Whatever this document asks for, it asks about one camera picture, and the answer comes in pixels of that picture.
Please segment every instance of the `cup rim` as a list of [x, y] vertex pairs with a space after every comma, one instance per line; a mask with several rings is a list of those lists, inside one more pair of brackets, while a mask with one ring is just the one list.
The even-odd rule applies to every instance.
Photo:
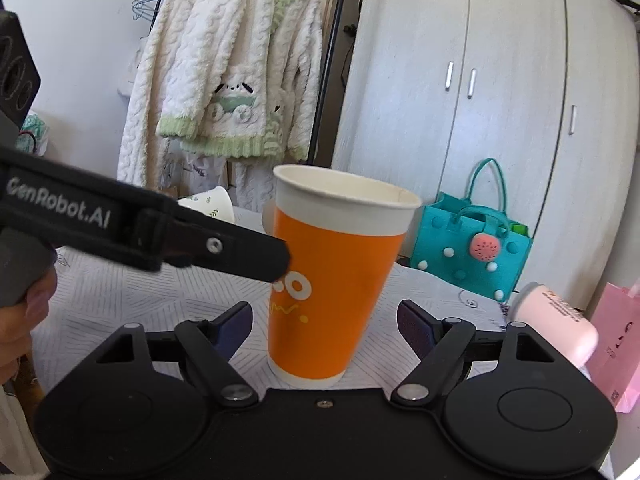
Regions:
[[[322, 189], [319, 186], [310, 186], [308, 184], [301, 184], [300, 182], [298, 182], [297, 180], [293, 179], [290, 176], [289, 173], [291, 171], [314, 171], [317, 173], [339, 173], [341, 175], [344, 175], [346, 178], [359, 180], [359, 181], [367, 181], [372, 184], [375, 184], [376, 186], [397, 190], [399, 196], [401, 196], [403, 200], [399, 200], [398, 202], [391, 202], [387, 200], [363, 198], [363, 197], [351, 196], [347, 194], [341, 194], [335, 191]], [[369, 177], [361, 176], [354, 173], [347, 173], [346, 171], [332, 170], [331, 168], [322, 168], [321, 166], [302, 166], [301, 164], [283, 164], [280, 166], [276, 166], [276, 168], [274, 168], [273, 170], [273, 174], [277, 177], [277, 179], [285, 182], [286, 184], [289, 184], [291, 187], [294, 187], [298, 190], [305, 191], [317, 196], [331, 198], [334, 200], [341, 200], [342, 202], [383, 206], [391, 209], [418, 209], [420, 206], [422, 206], [422, 200], [420, 199], [420, 197], [418, 197], [415, 193], [403, 187], [395, 186], [394, 184], [383, 182], [382, 180], [377, 180], [375, 178], [369, 178]]]

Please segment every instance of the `hand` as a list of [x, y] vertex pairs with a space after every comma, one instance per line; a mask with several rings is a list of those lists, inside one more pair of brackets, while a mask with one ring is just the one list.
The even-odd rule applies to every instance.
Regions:
[[58, 286], [56, 269], [51, 267], [31, 285], [24, 303], [0, 308], [0, 385], [18, 371], [18, 359], [31, 350], [31, 330], [49, 313], [49, 300]]

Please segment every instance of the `black pole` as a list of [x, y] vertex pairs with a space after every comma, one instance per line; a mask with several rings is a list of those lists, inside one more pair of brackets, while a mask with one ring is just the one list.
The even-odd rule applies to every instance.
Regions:
[[329, 74], [331, 65], [334, 61], [335, 42], [338, 40], [338, 32], [340, 31], [340, 19], [342, 17], [342, 8], [344, 0], [338, 0], [335, 4], [334, 22], [331, 25], [331, 33], [329, 34], [329, 43], [326, 48], [326, 57], [324, 58], [324, 66], [322, 67], [322, 77], [320, 79], [320, 89], [318, 92], [318, 104], [316, 105], [316, 114], [314, 116], [314, 126], [311, 129], [311, 140], [309, 142], [309, 154], [306, 163], [309, 166], [314, 164], [316, 158], [316, 149], [318, 148], [318, 136], [320, 134], [320, 123], [322, 121], [322, 109], [324, 108], [324, 99], [329, 86]]

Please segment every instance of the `teal tote bag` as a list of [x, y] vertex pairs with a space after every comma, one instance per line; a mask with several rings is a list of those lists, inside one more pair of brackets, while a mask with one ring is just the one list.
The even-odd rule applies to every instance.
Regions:
[[[478, 174], [489, 163], [498, 170], [502, 209], [475, 205], [471, 195]], [[440, 192], [425, 207], [410, 265], [452, 285], [493, 300], [509, 299], [529, 256], [528, 228], [507, 217], [507, 189], [500, 164], [483, 160], [471, 179], [466, 197]]]

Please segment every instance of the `pink container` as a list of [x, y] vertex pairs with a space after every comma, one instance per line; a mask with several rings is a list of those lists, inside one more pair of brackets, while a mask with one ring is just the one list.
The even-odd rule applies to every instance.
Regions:
[[531, 326], [577, 368], [584, 366], [598, 344], [596, 327], [539, 283], [522, 289], [509, 310], [509, 321]]

